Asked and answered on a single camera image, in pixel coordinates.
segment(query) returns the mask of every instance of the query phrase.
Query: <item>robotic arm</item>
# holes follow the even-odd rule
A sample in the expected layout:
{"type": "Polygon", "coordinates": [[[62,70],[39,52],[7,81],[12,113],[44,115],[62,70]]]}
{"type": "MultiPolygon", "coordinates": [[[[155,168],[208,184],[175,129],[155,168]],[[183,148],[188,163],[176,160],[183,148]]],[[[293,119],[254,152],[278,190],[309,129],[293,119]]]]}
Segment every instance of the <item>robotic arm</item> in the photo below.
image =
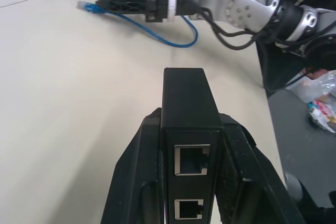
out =
{"type": "Polygon", "coordinates": [[[162,22],[165,18],[173,21],[174,16],[181,15],[199,20],[206,13],[220,41],[223,38],[219,34],[235,35],[224,32],[213,21],[245,30],[238,35],[253,35],[254,40],[247,46],[257,39],[263,43],[275,42],[283,51],[299,55],[309,67],[336,69],[336,12],[333,10],[296,6],[286,0],[98,0],[97,5],[120,14],[144,14],[147,22],[162,22]]]}

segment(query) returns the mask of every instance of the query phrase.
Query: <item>table surface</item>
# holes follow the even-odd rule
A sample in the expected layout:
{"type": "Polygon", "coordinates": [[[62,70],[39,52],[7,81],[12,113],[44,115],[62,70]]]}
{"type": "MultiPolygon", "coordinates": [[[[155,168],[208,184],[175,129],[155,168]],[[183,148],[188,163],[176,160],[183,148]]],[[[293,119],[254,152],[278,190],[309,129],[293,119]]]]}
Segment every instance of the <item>table surface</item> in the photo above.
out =
{"type": "MultiPolygon", "coordinates": [[[[254,45],[229,50],[199,21],[197,44],[172,48],[77,1],[0,0],[1,223],[100,223],[118,158],[161,106],[166,67],[204,68],[218,110],[250,131],[283,179],[254,45]]],[[[146,25],[193,38],[181,18],[146,25]]]]}

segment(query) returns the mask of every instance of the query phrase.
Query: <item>ethernet port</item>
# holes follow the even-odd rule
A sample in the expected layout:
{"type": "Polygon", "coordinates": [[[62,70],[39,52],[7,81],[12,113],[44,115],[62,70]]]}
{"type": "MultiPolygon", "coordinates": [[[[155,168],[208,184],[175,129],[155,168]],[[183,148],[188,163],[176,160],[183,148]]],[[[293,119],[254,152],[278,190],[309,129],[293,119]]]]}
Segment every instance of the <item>ethernet port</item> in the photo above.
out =
{"type": "Polygon", "coordinates": [[[176,176],[206,175],[210,145],[175,145],[174,168],[176,176]]]}
{"type": "Polygon", "coordinates": [[[201,220],[203,205],[202,199],[174,200],[175,220],[201,220]]]}

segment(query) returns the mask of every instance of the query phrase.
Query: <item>gray floor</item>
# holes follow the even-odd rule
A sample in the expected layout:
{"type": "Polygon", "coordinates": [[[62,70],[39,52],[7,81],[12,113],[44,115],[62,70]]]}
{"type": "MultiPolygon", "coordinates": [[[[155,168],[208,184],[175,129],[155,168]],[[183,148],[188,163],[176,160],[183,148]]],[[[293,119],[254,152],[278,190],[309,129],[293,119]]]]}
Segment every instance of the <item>gray floor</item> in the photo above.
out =
{"type": "Polygon", "coordinates": [[[269,98],[283,169],[295,175],[318,206],[332,207],[336,190],[336,137],[308,119],[308,106],[288,90],[269,98]]]}

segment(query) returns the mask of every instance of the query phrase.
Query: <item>blue ethernet cable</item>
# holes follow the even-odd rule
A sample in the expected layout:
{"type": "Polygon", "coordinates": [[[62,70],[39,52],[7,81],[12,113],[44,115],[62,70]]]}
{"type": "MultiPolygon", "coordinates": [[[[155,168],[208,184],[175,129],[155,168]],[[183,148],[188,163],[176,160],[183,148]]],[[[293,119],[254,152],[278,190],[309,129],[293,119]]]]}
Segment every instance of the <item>blue ethernet cable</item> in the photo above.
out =
{"type": "Polygon", "coordinates": [[[196,42],[197,42],[197,39],[198,39],[198,31],[196,29],[196,27],[184,16],[181,16],[185,21],[186,23],[191,27],[191,29],[194,31],[194,34],[195,34],[195,37],[194,37],[194,40],[191,42],[191,43],[188,43],[188,44],[176,44],[176,43],[173,43],[173,42],[170,42],[168,40],[166,40],[165,38],[162,38],[160,35],[156,34],[155,32],[153,32],[151,29],[135,22],[134,20],[122,15],[122,14],[117,14],[117,13],[113,13],[113,12],[109,12],[109,11],[106,11],[102,8],[100,8],[99,6],[97,6],[96,4],[92,4],[92,3],[88,3],[88,2],[84,2],[84,1],[78,1],[77,3],[77,7],[79,9],[83,9],[83,10],[86,10],[88,12],[91,12],[91,13],[97,13],[97,14],[105,14],[105,13],[108,13],[108,14],[112,14],[112,15],[115,15],[117,17],[120,17],[132,24],[134,24],[135,26],[139,27],[140,29],[144,30],[146,33],[148,33],[149,35],[153,36],[154,38],[156,38],[157,40],[161,41],[162,43],[165,43],[169,46],[172,46],[172,47],[179,47],[179,48],[187,48],[187,47],[191,47],[192,45],[194,45],[196,42]]]}

